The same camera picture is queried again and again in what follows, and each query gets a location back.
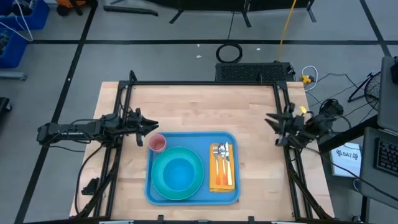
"wooden tabletop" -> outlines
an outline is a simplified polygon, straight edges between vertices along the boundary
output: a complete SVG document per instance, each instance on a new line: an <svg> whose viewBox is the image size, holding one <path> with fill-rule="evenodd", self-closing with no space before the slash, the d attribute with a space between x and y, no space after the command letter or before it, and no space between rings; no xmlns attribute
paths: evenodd
<svg viewBox="0 0 398 224"><path fill-rule="evenodd" d="M94 118L112 113L117 86L117 82L102 84ZM291 102L308 108L302 83L288 83L288 88ZM132 90L130 106L141 108L142 114L158 121L160 127L146 137L144 147L137 146L133 134L124 138L112 219L155 220L158 215L164 215L165 220L247 220L248 216L258 221L294 219L283 149L274 145L277 135L264 121L266 113L276 113L271 86L140 85ZM161 131L227 131L233 134L239 149L239 200L223 206L150 204L144 195L147 140ZM98 143L88 145L85 158L98 146ZM317 149L317 144L313 142L310 147ZM100 176L104 152L102 149L85 166L80 190L92 178ZM309 191L325 211L334 216L320 156L304 150L302 160ZM298 188L297 193L301 216L305 217ZM80 210L90 198L79 194ZM107 200L108 193L105 193L101 214L104 214Z"/></svg>

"orange napkin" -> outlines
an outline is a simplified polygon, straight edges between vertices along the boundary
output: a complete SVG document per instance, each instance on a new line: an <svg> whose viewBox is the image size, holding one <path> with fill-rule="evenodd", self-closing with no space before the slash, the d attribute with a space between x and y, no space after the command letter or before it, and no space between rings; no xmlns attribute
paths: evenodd
<svg viewBox="0 0 398 224"><path fill-rule="evenodd" d="M231 165L232 174L232 185L228 185L227 181L227 162L226 159L222 159L221 155L218 155L218 173L220 175L220 185L216 184L216 157L213 154L213 146L218 146L218 143L213 143L210 145L210 175L209 175L209 188L211 192L230 192L235 189L235 168L234 168L234 152L232 144L229 144L229 164ZM225 164L225 174L223 173L223 162Z"/></svg>

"pink cup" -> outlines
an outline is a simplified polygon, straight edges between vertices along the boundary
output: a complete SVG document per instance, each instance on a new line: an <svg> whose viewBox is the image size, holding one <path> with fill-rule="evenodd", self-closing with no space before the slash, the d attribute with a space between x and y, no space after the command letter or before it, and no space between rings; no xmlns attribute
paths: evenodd
<svg viewBox="0 0 398 224"><path fill-rule="evenodd" d="M163 152L166 149L166 138L161 134L155 134L149 139L149 149Z"/></svg>

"knife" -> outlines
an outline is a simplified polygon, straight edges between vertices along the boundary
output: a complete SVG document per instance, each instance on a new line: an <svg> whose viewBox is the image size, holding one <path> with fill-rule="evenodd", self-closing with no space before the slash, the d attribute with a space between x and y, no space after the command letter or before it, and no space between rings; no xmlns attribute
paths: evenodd
<svg viewBox="0 0 398 224"><path fill-rule="evenodd" d="M229 163L229 145L228 142L225 143L226 148L226 165L227 165L227 175L228 175L228 185L232 185L232 173L231 173L231 164Z"/></svg>

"teal plate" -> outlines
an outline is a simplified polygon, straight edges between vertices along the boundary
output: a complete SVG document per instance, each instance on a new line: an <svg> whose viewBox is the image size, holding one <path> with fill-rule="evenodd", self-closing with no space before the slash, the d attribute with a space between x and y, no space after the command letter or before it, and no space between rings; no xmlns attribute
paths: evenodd
<svg viewBox="0 0 398 224"><path fill-rule="evenodd" d="M152 183L169 200L191 197L204 178L199 156L186 147L171 147L162 152L152 166Z"/></svg>

